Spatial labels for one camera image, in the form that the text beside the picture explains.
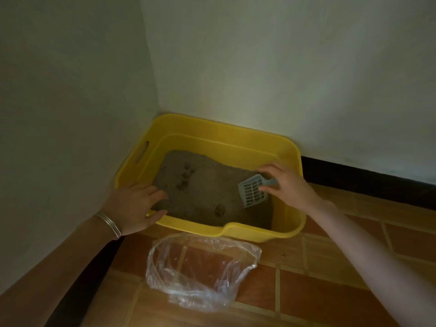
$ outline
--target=scoop handle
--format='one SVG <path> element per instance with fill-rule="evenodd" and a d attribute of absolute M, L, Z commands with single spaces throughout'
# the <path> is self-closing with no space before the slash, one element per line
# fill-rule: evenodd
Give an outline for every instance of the scoop handle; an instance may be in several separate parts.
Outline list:
<path fill-rule="evenodd" d="M 269 180 L 265 180 L 264 183 L 262 184 L 262 186 L 275 186 L 278 185 L 279 182 L 277 181 L 277 179 L 269 179 Z"/>

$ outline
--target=person's left arm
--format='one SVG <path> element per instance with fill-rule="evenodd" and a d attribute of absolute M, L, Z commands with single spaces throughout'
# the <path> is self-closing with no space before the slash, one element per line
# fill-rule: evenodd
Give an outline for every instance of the person's left arm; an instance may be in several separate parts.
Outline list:
<path fill-rule="evenodd" d="M 163 191 L 146 184 L 133 184 L 112 191 L 100 212 L 107 215 L 123 235 L 141 231 L 165 214 L 147 212 Z M 80 224 L 52 253 L 18 280 L 0 297 L 0 326 L 43 326 L 73 282 L 103 247 L 115 238 L 111 227 L 93 216 Z"/>

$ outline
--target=person's left hand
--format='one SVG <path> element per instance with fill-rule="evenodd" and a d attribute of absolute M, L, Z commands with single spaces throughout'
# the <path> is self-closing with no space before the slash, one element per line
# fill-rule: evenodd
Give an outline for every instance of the person's left hand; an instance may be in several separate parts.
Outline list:
<path fill-rule="evenodd" d="M 160 200 L 168 198 L 166 192 L 146 183 L 133 183 L 111 191 L 99 210 L 118 226 L 122 235 L 144 230 L 160 220 L 166 210 L 146 216 L 150 208 Z"/>

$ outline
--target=silver bangle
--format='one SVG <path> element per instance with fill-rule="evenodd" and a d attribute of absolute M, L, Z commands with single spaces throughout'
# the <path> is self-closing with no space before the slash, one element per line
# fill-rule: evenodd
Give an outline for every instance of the silver bangle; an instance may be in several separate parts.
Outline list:
<path fill-rule="evenodd" d="M 112 228 L 112 231 L 115 233 L 117 240 L 121 237 L 121 231 L 119 230 L 117 225 L 115 225 L 115 223 L 112 221 L 111 218 L 109 218 L 108 216 L 106 216 L 104 213 L 101 212 L 97 212 L 95 215 L 103 219 L 106 222 L 106 224 L 108 224 L 109 227 Z"/>

